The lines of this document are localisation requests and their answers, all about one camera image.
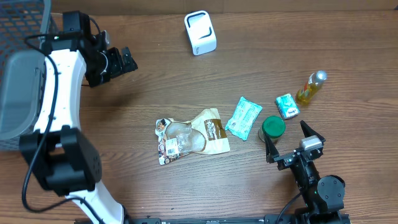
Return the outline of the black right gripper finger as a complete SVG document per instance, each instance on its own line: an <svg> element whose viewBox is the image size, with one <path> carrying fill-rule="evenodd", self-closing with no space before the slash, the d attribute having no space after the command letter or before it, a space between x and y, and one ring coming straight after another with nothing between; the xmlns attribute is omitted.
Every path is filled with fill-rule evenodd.
<svg viewBox="0 0 398 224"><path fill-rule="evenodd" d="M276 149L272 139L267 133L264 133L264 140L266 144L266 161L268 163L274 163L275 162L274 159L276 157L279 157L279 152Z"/></svg>
<svg viewBox="0 0 398 224"><path fill-rule="evenodd" d="M304 138L316 135L320 138L320 140L322 141L322 143L324 145L324 142L326 141L325 138L322 135L318 134L316 131L314 131L304 120L301 120L300 125L302 128L303 134L305 136Z"/></svg>

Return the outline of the green lid jar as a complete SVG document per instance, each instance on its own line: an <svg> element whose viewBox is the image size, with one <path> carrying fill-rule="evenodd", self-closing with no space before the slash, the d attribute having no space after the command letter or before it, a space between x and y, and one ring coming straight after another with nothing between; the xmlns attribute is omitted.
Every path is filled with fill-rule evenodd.
<svg viewBox="0 0 398 224"><path fill-rule="evenodd" d="M258 136L263 142L265 141L264 135L267 134L274 144L278 142L284 133L284 120L278 116L267 117L258 130Z"/></svg>

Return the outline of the small teal tissue pack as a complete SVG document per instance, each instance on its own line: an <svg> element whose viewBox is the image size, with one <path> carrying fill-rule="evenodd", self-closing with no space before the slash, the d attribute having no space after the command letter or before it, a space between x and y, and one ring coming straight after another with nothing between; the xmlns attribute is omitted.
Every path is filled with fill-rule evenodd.
<svg viewBox="0 0 398 224"><path fill-rule="evenodd" d="M293 118L300 113L300 110L290 93L278 96L275 99L275 103L283 119Z"/></svg>

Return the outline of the yellow liquid bottle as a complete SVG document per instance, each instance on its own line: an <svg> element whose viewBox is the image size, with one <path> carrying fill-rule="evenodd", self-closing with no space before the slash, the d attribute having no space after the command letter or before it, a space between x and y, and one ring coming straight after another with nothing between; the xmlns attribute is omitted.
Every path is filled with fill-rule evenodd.
<svg viewBox="0 0 398 224"><path fill-rule="evenodd" d="M309 104L314 95L322 88L323 84L326 82L327 76L327 72L324 70L319 70L312 73L308 78L306 84L304 84L304 86L296 93L296 103L300 105Z"/></svg>

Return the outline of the teal wet wipes pack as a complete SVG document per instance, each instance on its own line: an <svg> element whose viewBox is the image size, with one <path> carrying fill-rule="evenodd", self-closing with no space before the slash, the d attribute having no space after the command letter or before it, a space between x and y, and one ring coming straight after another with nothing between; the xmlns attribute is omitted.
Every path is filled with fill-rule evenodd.
<svg viewBox="0 0 398 224"><path fill-rule="evenodd" d="M228 120L225 130L246 141L252 126L262 111L262 106L257 105L245 97L240 97L232 117Z"/></svg>

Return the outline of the brown snack bag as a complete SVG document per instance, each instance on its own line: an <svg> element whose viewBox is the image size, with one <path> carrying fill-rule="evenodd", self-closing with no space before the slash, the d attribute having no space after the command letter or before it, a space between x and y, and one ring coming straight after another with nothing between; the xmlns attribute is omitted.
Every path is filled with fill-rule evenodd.
<svg viewBox="0 0 398 224"><path fill-rule="evenodd" d="M215 155L230 151L228 137L216 108L205 109L185 122L172 118L158 119L155 134L158 137L160 165L192 153Z"/></svg>

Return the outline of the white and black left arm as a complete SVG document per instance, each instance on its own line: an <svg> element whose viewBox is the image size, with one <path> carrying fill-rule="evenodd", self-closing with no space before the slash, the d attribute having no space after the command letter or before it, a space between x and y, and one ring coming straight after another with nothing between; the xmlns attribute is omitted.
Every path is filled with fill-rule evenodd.
<svg viewBox="0 0 398 224"><path fill-rule="evenodd" d="M44 56L46 81L39 118L19 147L28 170L21 200L29 205L27 189L35 177L40 186L55 192L62 203L75 203L92 223L131 223L125 207L113 199L102 180L99 152L80 128L80 93L83 80L91 87L136 70L128 48L108 49L104 33L44 34L39 52Z"/></svg>

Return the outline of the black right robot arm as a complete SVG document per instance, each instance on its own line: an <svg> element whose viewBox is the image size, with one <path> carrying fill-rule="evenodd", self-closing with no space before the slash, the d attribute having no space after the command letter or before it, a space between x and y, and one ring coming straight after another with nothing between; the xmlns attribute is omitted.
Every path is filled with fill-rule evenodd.
<svg viewBox="0 0 398 224"><path fill-rule="evenodd" d="M299 193L278 215L266 215L265 223L350 223L344 208L345 181L337 175L320 177L314 160L323 155L325 138L305 121L300 122L304 138L293 152L280 155L271 137L264 133L266 161L277 163L279 170L290 169Z"/></svg>

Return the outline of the white barcode scanner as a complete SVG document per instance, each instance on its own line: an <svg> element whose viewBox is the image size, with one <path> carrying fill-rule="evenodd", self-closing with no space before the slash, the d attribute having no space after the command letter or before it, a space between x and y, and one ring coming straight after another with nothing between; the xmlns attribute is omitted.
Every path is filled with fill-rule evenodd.
<svg viewBox="0 0 398 224"><path fill-rule="evenodd" d="M206 11L201 10L187 14L184 24L193 55L206 54L216 49L215 31L210 15Z"/></svg>

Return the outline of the grey plastic mesh basket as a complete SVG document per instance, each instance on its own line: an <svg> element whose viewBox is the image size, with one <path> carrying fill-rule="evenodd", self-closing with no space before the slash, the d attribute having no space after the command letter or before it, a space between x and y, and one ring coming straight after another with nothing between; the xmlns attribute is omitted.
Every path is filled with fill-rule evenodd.
<svg viewBox="0 0 398 224"><path fill-rule="evenodd" d="M45 82L44 55L24 39L56 32L51 0L1 1L1 151L17 151L39 116Z"/></svg>

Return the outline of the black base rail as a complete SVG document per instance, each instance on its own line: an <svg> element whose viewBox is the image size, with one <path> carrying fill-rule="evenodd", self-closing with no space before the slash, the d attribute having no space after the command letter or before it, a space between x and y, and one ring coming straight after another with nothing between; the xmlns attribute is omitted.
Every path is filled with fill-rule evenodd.
<svg viewBox="0 0 398 224"><path fill-rule="evenodd" d="M252 217L252 218L188 218L188 219L169 219L169 220L161 220L160 218L133 218L130 219L127 223L134 224L275 224L278 215L265 215L264 217ZM89 219L75 220L74 224L91 224L92 222ZM305 223L299 222L294 215L282 215L279 223ZM349 219L349 215L342 215L341 221L338 221L336 218L332 219L331 222L324 221L314 221L312 223L342 223L342 224L350 224L351 220Z"/></svg>

